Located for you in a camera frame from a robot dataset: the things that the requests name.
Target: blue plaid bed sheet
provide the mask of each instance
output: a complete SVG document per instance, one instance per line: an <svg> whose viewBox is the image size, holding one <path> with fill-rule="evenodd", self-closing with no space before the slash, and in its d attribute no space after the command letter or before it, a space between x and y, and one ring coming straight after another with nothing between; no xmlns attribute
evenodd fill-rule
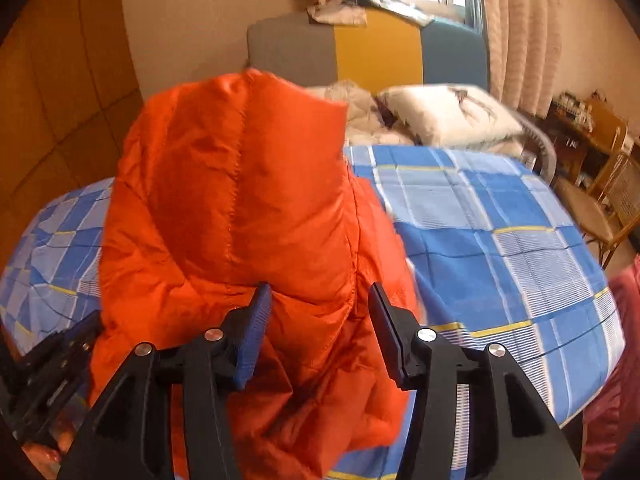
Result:
<svg viewBox="0 0 640 480"><path fill-rule="evenodd" d="M550 189L514 160L422 146L352 146L404 242L428 324L454 343L505 345L558 423L597 394L624 347L606 278ZM0 317L27 352L100 308L97 265L112 179L46 206L0 280ZM345 454L327 478L394 478L413 397L390 447ZM465 475L459 386L452 478Z"/></svg>

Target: bed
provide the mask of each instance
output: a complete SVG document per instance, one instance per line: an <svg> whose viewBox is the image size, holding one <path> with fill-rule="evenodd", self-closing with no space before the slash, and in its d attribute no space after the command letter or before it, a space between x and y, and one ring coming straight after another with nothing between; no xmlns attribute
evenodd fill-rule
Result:
<svg viewBox="0 0 640 480"><path fill-rule="evenodd" d="M367 9L366 27L353 27L312 23L306 12L295 12L251 25L247 45L250 66L304 88L350 84L377 97L390 88L446 86L454 92L478 89L491 99L486 94L489 81L484 38L445 18L434 17L419 27L383 10ZM537 156L536 173L551 183L556 170L553 144L528 117L498 106L510 115L517 132L498 139L504 142L469 142L468 149L503 153L532 163ZM433 145L464 146L459 142Z"/></svg>
<svg viewBox="0 0 640 480"><path fill-rule="evenodd" d="M505 345L558 423L570 420L602 387L624 339L602 270L550 189L517 161L486 153L351 146L344 156L392 217L428 324L464 346ZM22 352L100 308L112 183L47 205L4 270L0 317ZM457 407L452 478L463 478L464 387ZM395 444L348 453L327 478L392 478L411 408Z"/></svg>

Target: crumpled blanket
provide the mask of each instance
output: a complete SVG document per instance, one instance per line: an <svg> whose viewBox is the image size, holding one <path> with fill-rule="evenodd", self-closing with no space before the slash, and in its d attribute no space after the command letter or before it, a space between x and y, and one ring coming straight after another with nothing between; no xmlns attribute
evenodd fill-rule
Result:
<svg viewBox="0 0 640 480"><path fill-rule="evenodd" d="M92 401L138 342L183 344L265 280L255 375L228 400L244 478L319 479L345 451L393 442L407 395L386 373L367 294L382 282L416 316L417 300L401 239L343 159L345 122L343 103L255 70L147 102L104 225Z"/></svg>
<svg viewBox="0 0 640 480"><path fill-rule="evenodd" d="M306 91L322 99L347 103L345 146L414 145L412 134L402 121L396 121L391 128L385 126L372 95L353 81L338 81L331 86L314 86Z"/></svg>

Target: white pillow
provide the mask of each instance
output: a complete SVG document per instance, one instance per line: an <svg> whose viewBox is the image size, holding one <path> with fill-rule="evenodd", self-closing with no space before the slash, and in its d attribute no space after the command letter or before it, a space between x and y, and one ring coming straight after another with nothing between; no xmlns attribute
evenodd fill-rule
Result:
<svg viewBox="0 0 640 480"><path fill-rule="evenodd" d="M425 146L478 148L522 133L509 111L477 86L395 86L378 97Z"/></svg>

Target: wooden chair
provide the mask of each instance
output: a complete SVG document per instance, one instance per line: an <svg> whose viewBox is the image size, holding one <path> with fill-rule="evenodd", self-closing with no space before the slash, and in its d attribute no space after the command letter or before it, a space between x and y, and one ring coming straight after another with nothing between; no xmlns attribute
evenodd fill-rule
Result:
<svg viewBox="0 0 640 480"><path fill-rule="evenodd" d="M598 259L607 268L613 253L640 224L640 164L626 153L612 155L585 192L558 178L555 191L587 243L598 243Z"/></svg>
<svg viewBox="0 0 640 480"><path fill-rule="evenodd" d="M602 101L590 98L585 103L593 117L594 143L604 153L618 152L625 141L626 120L614 114L609 105Z"/></svg>

